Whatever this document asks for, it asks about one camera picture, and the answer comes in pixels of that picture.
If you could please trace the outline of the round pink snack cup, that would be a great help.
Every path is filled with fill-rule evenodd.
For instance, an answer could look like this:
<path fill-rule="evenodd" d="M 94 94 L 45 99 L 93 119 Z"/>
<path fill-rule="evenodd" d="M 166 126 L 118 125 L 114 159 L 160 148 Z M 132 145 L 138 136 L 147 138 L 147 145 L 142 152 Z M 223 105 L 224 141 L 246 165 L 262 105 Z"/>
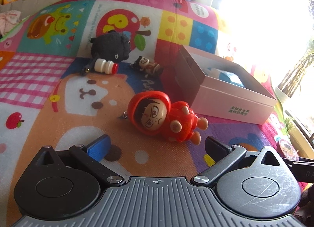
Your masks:
<path fill-rule="evenodd" d="M 277 143 L 277 152 L 279 155 L 281 155 L 283 158 L 286 158 L 288 160 L 299 160 L 298 152 L 294 149 L 292 144 L 287 141 L 286 139 L 280 138 Z"/>

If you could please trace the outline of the red hooded doll figure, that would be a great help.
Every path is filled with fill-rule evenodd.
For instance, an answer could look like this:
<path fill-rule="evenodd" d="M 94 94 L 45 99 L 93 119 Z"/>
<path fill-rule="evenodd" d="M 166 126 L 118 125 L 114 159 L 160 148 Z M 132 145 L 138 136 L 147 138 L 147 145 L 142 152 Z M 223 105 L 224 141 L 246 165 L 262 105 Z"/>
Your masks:
<path fill-rule="evenodd" d="M 132 97 L 124 118 L 146 135 L 161 135 L 169 142 L 201 142 L 195 129 L 206 130 L 208 120 L 198 117 L 187 102 L 172 103 L 162 91 L 144 91 Z"/>

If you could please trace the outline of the blue cotton pad pack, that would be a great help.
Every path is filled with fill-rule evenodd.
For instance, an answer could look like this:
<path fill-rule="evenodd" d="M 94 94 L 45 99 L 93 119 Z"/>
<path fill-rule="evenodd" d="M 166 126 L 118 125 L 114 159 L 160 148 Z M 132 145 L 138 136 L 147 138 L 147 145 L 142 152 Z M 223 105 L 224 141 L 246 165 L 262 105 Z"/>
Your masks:
<path fill-rule="evenodd" d="M 245 87 L 243 83 L 241 82 L 240 78 L 234 73 L 215 69 L 212 67 L 204 68 L 202 69 L 202 71 L 208 77 L 216 78 L 218 80 L 221 80 L 221 81 L 224 81 L 224 82 L 227 82 L 227 83 L 230 83 L 230 84 L 242 87 L 242 88 Z"/>

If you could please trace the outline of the small white red bottle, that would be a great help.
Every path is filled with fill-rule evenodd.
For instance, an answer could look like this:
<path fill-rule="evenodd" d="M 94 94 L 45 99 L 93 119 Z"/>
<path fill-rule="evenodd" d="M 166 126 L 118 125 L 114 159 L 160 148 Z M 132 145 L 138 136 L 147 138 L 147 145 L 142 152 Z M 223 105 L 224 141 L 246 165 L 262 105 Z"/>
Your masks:
<path fill-rule="evenodd" d="M 99 73 L 116 74 L 118 72 L 118 63 L 98 58 L 95 62 L 94 70 Z"/>

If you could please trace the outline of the small grinning keychain figure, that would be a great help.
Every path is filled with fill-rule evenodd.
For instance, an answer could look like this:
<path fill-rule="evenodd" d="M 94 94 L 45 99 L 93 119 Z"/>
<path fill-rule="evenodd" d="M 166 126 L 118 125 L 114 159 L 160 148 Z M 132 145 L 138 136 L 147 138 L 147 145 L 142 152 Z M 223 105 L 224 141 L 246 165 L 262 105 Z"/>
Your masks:
<path fill-rule="evenodd" d="M 148 58 L 143 56 L 139 56 L 135 62 L 130 64 L 130 67 L 153 77 L 158 77 L 163 72 L 163 67 L 160 64 L 151 62 Z"/>

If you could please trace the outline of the black plush toy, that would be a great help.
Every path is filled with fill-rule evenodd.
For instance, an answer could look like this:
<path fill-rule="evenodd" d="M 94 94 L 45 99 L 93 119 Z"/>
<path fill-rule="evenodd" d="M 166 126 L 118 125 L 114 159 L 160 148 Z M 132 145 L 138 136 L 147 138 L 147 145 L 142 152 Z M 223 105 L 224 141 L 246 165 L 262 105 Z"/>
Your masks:
<path fill-rule="evenodd" d="M 115 30 L 91 38 L 91 60 L 80 71 L 80 75 L 85 76 L 95 71 L 94 65 L 98 58 L 111 60 L 114 63 L 120 63 L 129 58 L 131 46 L 129 38 Z"/>

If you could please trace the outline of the pink cardboard box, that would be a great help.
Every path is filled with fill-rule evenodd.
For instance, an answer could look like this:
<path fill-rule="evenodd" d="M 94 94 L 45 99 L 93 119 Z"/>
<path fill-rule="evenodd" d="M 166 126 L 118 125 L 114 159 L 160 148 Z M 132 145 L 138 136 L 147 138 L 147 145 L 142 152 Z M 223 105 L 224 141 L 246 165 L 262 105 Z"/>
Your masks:
<path fill-rule="evenodd" d="M 242 86 L 208 75 L 227 71 L 237 75 Z M 240 65 L 206 51 L 181 46 L 174 60 L 160 76 L 173 101 L 185 101 L 195 113 L 264 124 L 276 105 L 276 98 Z"/>

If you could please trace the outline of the colourful cartoon play mat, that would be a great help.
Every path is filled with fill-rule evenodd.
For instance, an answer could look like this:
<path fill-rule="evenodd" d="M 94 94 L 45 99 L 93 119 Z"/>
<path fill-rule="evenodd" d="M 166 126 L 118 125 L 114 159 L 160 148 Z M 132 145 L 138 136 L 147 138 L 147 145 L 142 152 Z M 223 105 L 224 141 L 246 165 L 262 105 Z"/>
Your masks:
<path fill-rule="evenodd" d="M 80 75 L 91 38 L 110 30 L 129 38 L 129 58 L 116 74 Z M 164 68 L 181 46 L 240 65 L 275 97 L 273 63 L 240 54 L 217 11 L 190 0 L 62 0 L 2 38 L 1 226 L 300 226 L 302 182 L 276 150 L 287 140 L 278 102 L 264 124 L 196 113 L 209 123 L 195 129 L 199 145 L 143 134 L 124 118 L 134 95 L 166 93 L 161 75 L 130 64 L 143 56 Z M 69 154 L 101 135 L 111 147 L 100 163 L 121 186 L 101 186 Z M 208 136 L 247 152 L 214 187 L 196 186 L 191 178 L 214 164 Z"/>

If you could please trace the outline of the pink white crumpled cloth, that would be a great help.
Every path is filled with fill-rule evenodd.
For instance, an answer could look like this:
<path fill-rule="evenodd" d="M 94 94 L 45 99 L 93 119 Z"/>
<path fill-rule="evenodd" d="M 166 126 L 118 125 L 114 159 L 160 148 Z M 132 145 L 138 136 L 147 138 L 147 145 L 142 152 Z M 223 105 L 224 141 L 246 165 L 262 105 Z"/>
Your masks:
<path fill-rule="evenodd" d="M 11 10 L 0 14 L 0 33 L 5 36 L 20 22 L 21 12 Z"/>

